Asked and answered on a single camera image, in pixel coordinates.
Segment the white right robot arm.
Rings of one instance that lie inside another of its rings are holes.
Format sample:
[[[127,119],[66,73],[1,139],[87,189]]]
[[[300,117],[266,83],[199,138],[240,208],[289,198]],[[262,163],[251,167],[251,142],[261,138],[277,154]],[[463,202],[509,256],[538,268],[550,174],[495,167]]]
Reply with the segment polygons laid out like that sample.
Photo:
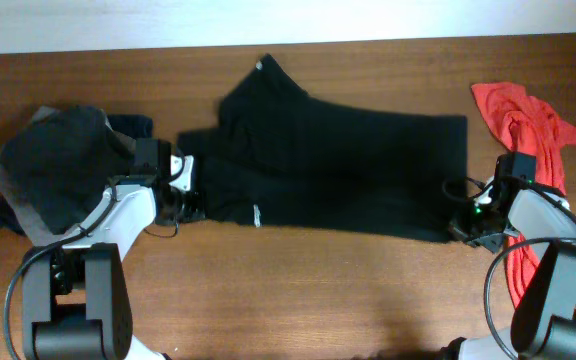
[[[561,199],[522,181],[507,219],[525,240],[499,254],[484,282],[490,335],[457,338],[440,359],[576,359],[576,216]],[[506,344],[490,313],[490,285],[499,263],[524,246],[547,245],[507,330]]]

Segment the black shirt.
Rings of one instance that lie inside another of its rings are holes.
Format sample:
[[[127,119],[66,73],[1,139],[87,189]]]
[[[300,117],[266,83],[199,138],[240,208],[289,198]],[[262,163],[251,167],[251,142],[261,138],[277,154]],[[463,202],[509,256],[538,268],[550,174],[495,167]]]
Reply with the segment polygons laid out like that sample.
[[[358,109],[309,95],[271,56],[220,102],[212,128],[178,135],[205,215],[446,243],[467,173],[462,115]]]

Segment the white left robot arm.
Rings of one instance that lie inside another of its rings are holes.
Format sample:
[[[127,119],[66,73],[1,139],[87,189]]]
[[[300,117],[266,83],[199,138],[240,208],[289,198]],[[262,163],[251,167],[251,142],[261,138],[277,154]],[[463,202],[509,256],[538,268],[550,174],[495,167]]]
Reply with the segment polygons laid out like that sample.
[[[108,187],[62,240],[32,248],[21,266],[22,341],[28,359],[161,359],[133,332],[122,261],[149,225],[201,216],[184,185]]]

